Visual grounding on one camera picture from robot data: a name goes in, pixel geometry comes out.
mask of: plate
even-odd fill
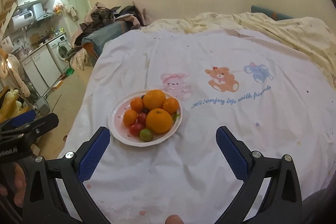
[[[167,140],[170,136],[172,136],[182,122],[182,107],[179,104],[179,109],[177,110],[177,114],[180,116],[177,117],[176,121],[174,122],[173,127],[165,134],[155,134],[154,139],[150,142],[143,142],[140,138],[132,136],[128,128],[123,124],[123,117],[126,110],[130,109],[131,100],[135,97],[142,97],[145,95],[149,90],[141,90],[135,93],[132,93],[122,100],[120,100],[114,109],[112,109],[110,115],[108,116],[108,125],[111,131],[111,134],[119,141],[126,145],[137,146],[137,147],[147,147],[151,145],[156,145],[162,143],[163,141]],[[169,93],[164,92],[166,98],[175,98],[171,96]]]

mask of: blue elephant print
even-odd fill
[[[274,77],[269,73],[269,69],[265,65],[257,66],[255,63],[251,62],[250,65],[244,67],[244,72],[251,74],[253,73],[253,79],[262,84],[267,78],[273,80]]]

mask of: yellow blanket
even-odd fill
[[[263,13],[239,15],[202,13],[194,19],[160,19],[142,28],[142,31],[167,29],[174,32],[196,33],[222,28],[246,28],[258,31],[305,53],[336,90],[336,36],[322,20],[317,18],[304,17],[274,21]]]

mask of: pink rabbit print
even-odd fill
[[[193,93],[191,91],[191,85],[184,82],[184,78],[186,77],[187,75],[185,73],[165,73],[161,75],[162,90],[179,100],[188,100]]]

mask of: orange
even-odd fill
[[[166,133],[171,129],[172,125],[173,119],[171,115],[161,108],[151,110],[146,117],[146,127],[155,134]]]
[[[137,118],[138,114],[133,109],[129,109],[124,114],[123,123],[125,126],[130,127],[132,124],[135,123]]]
[[[143,104],[148,110],[154,108],[162,108],[163,102],[166,100],[166,96],[161,90],[150,90],[143,97]]]
[[[177,99],[168,98],[167,100],[164,101],[162,108],[169,114],[173,114],[178,110],[179,106],[180,104]]]
[[[140,97],[134,98],[131,101],[131,109],[136,112],[140,112],[141,110],[143,110],[143,101]]]

